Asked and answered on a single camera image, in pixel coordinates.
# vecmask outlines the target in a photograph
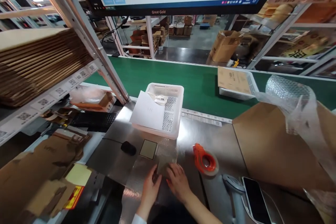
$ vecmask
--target white sleeve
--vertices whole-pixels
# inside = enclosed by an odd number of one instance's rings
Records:
[[[147,224],[147,222],[144,221],[139,215],[135,214],[132,224]]]

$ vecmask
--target plastic bin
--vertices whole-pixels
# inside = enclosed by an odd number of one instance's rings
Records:
[[[180,129],[184,87],[178,85],[150,83],[146,89],[146,92],[148,91],[155,95],[168,96],[168,100],[164,108],[162,130],[159,131],[138,124],[132,124],[132,126],[138,130],[154,135],[159,135],[169,139],[177,139]]]
[[[235,99],[239,99],[239,100],[249,100],[249,99],[255,98],[256,97],[255,93],[259,92],[259,89],[256,84],[256,81],[254,80],[253,74],[251,72],[244,71],[242,69],[234,69],[234,70],[246,73],[246,77],[247,77],[248,84],[250,86],[251,94],[233,91],[233,90],[225,89],[222,87],[219,88],[219,94],[223,96],[228,96],[228,97],[232,97]]]

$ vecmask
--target stainless steel table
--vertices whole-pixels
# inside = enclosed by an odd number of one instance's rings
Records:
[[[169,141],[169,144],[176,145],[177,162],[184,168],[193,193],[203,204],[206,204],[207,200],[210,211],[220,221],[223,223],[232,223],[231,199],[222,182],[221,174],[227,173],[236,178],[248,176],[232,124],[223,123],[220,127],[182,117],[177,140],[169,140],[134,129],[129,122],[134,106],[135,102],[131,101],[123,107],[106,133],[105,138],[100,142],[86,165],[105,174],[116,182],[126,185],[133,165],[139,156],[144,139],[157,143],[167,143]],[[129,156],[120,150],[121,143],[124,141],[130,142],[136,147],[137,152],[135,156]],[[216,155],[219,162],[219,173],[215,177],[201,177],[197,171],[193,156],[193,145],[195,143],[201,144],[204,149]],[[319,223],[319,216],[311,204],[302,203],[297,198],[279,191],[273,185],[266,185],[265,188],[274,200],[284,208],[287,206],[288,201],[291,202],[290,213],[286,212],[284,214],[282,212],[283,217],[286,217],[286,224],[296,223],[295,218],[297,216],[295,216],[296,211],[294,211],[296,208],[300,211],[299,216],[302,221],[304,220],[303,222]],[[130,194],[127,188],[125,191],[124,195]],[[280,224],[281,219],[273,203],[267,199],[266,203],[272,221]],[[307,212],[313,216],[305,219],[304,217]],[[246,223],[253,223],[247,215]]]

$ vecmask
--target packing tape roll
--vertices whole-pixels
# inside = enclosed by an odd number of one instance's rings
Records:
[[[193,149],[196,168],[204,175],[216,176],[219,171],[219,163],[216,156],[210,151],[204,150],[198,143],[193,146]],[[204,158],[209,162],[208,165],[204,164]]]

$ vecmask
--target green conveyor belt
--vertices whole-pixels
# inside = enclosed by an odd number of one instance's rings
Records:
[[[176,64],[153,60],[112,58],[110,60],[130,96],[138,97],[151,82],[181,85],[184,87],[183,108],[233,119],[258,101],[241,101],[221,96],[217,86],[217,68],[199,65]],[[264,92],[270,74],[253,72],[259,91]],[[336,82],[302,77],[283,76],[310,86],[317,99],[330,110],[335,109]],[[98,73],[88,83],[107,86]]]

